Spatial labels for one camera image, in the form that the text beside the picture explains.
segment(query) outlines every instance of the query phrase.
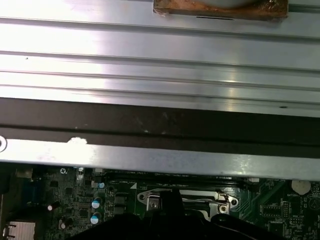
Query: green circuit board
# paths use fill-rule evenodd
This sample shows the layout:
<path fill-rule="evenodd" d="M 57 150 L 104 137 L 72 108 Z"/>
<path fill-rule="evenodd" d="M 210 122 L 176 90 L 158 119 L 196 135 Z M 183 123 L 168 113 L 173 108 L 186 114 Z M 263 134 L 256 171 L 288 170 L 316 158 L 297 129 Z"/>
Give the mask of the green circuit board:
<path fill-rule="evenodd" d="M 231 177 L 210 177 L 204 185 L 201 185 L 201 181 L 195 181 L 196 184 L 190 181 L 189 184 L 172 186 L 167 182 L 164 184 L 144 180 L 143 176 L 147 173 L 130 173 L 131 178 L 126 180 L 104 180 L 105 174 L 102 169 L 65 168 L 64 171 L 61 168 L 50 168 L 37 180 L 39 194 L 33 194 L 33 197 L 29 197 L 25 202 L 61 203 L 60 207 L 47 217 L 49 227 L 44 234 L 45 240 L 63 240 L 93 227 L 91 217 L 97 213 L 100 221 L 107 221 L 121 213 L 134 213 L 143 218 L 146 205 L 138 200 L 138 194 L 172 187 L 195 191 L 222 191 L 239 201 L 238 205 L 230 210 L 232 216 L 290 240 L 320 239 L 319 182 L 311 182 L 308 193 L 299 195 L 293 191 L 290 180 L 256 179 L 250 189 L 210 184 L 210 178 L 212 181 L 234 180 Z M 101 203 L 97 209 L 93 209 L 91 205 L 95 198 L 99 198 Z M 63 218 L 72 218 L 74 221 L 71 226 L 61 229 L 59 221 Z"/>

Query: motherboard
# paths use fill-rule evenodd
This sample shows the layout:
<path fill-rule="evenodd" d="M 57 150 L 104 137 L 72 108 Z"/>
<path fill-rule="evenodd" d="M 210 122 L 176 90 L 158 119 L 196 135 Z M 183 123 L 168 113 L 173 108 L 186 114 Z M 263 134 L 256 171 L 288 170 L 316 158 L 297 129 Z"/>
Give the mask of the motherboard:
<path fill-rule="evenodd" d="M 39 240 L 64 240 L 115 215 L 143 218 L 170 189 L 207 220 L 230 214 L 289 240 L 320 239 L 319 182 L 42 166 L 25 180 L 22 205 L 45 211 Z"/>

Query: metal rail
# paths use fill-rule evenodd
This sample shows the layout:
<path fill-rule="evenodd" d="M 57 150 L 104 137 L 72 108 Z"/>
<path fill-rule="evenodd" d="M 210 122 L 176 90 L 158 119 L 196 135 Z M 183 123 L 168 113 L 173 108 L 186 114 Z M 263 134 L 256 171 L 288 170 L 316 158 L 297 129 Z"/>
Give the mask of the metal rail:
<path fill-rule="evenodd" d="M 319 181 L 320 161 L 0 138 L 0 159 L 10 163 L 128 171 Z"/>
<path fill-rule="evenodd" d="M 282 23 L 136 0 L 0 2 L 0 97 L 320 117 L 320 3 Z"/>

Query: metal bracket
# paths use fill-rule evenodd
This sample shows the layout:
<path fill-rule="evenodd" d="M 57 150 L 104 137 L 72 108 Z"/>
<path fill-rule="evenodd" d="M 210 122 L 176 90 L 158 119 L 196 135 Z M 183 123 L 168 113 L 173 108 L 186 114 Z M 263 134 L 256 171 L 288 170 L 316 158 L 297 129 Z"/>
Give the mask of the metal bracket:
<path fill-rule="evenodd" d="M 137 195 L 139 202 L 146 205 L 146 210 L 159 209 L 160 192 L 171 191 L 168 188 L 156 188 L 149 191 L 141 192 Z M 210 219 L 217 214 L 229 214 L 230 209 L 235 208 L 239 204 L 239 200 L 233 196 L 218 191 L 198 191 L 198 190 L 179 190 L 183 203 L 205 204 L 209 207 L 209 212 L 203 209 L 200 211 L 204 218 Z"/>

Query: capacitor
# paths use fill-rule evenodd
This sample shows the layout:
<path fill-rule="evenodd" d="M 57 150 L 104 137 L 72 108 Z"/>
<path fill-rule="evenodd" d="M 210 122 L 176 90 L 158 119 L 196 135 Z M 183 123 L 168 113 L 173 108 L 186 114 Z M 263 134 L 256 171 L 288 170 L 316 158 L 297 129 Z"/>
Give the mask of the capacitor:
<path fill-rule="evenodd" d="M 93 199 L 93 201 L 91 202 L 91 207 L 93 209 L 98 209 L 100 207 L 102 203 L 102 199 L 101 197 L 96 197 L 95 199 Z"/>
<path fill-rule="evenodd" d="M 59 201 L 55 201 L 54 203 L 48 205 L 47 209 L 49 211 L 53 211 L 55 210 L 56 208 L 60 207 L 60 202 Z"/>
<path fill-rule="evenodd" d="M 105 183 L 104 182 L 98 183 L 98 188 L 99 189 L 103 189 L 104 187 L 105 187 Z"/>
<path fill-rule="evenodd" d="M 91 224 L 98 224 L 101 221 L 101 213 L 95 212 L 92 217 L 90 218 Z"/>
<path fill-rule="evenodd" d="M 74 220 L 72 219 L 72 217 L 68 217 L 66 220 L 64 220 L 61 225 L 60 228 L 61 229 L 66 229 L 67 227 L 71 226 L 73 224 Z"/>

